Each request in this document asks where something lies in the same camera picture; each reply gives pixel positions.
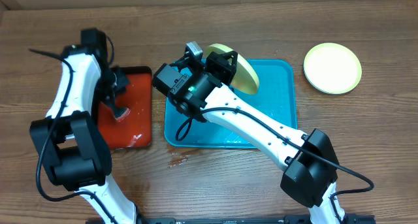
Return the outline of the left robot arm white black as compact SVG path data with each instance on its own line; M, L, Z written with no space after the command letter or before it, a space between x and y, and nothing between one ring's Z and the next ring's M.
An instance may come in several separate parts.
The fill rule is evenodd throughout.
M114 103L125 77L110 68L107 44L64 47L62 53L38 52L58 60L61 79L52 106L29 134L39 155L35 183L50 202L84 198L103 223L140 223L136 204L112 176L112 157L97 126L97 107L108 103L115 116L126 111Z

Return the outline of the yellow plate top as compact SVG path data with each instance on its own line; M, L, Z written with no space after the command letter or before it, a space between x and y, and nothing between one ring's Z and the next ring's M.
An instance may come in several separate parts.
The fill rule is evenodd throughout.
M330 95L352 91L362 77L361 62L355 53L332 42L311 48L304 58L303 71L316 90Z

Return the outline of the red water tray black rim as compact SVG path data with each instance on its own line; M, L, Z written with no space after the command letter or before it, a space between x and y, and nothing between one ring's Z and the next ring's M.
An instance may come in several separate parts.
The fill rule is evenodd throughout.
M128 108L120 119L104 103L97 105L96 122L111 150L144 148L152 141L152 71L147 66L122 67L129 83L116 95L116 106Z

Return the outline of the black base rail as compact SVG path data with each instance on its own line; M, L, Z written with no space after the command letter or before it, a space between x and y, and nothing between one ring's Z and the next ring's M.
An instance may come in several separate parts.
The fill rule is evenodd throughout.
M243 218L243 219L174 219L174 218L153 218L143 219L145 224L311 224L308 215L285 216L275 218ZM98 219L90 219L85 224L99 224L104 221ZM376 224L374 216L358 216L356 214L348 214L347 221L349 224Z

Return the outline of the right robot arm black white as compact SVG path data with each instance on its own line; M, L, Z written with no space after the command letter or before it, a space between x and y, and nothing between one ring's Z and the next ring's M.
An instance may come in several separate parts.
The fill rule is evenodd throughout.
M186 51L156 71L152 85L188 117L179 128L187 133L192 120L209 121L231 130L267 155L283 171L280 187L307 207L312 223L343 223L336 198L339 164L329 137L288 127L240 99L230 84L238 70L235 51L200 54Z

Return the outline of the teal plastic tray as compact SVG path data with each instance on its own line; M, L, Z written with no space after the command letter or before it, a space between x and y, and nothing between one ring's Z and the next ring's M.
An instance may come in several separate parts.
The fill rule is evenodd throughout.
M234 93L263 114L288 127L297 128L297 107L293 68L280 59L249 59L260 81L258 92L248 95L237 89ZM253 149L249 142L232 131L214 123L193 121L191 129L182 141L175 134L187 117L166 102L164 136L176 147Z

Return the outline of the yellow plate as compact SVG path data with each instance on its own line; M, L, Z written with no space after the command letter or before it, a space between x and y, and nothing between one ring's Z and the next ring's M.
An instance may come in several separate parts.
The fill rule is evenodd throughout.
M303 71L316 90L330 95L352 91L362 77L361 62L355 53L332 42L311 48L304 58Z
M210 53L223 54L233 49L224 44L211 44L204 49L204 55ZM231 81L231 86L249 95L255 95L259 89L259 77L249 62L238 54L236 73Z

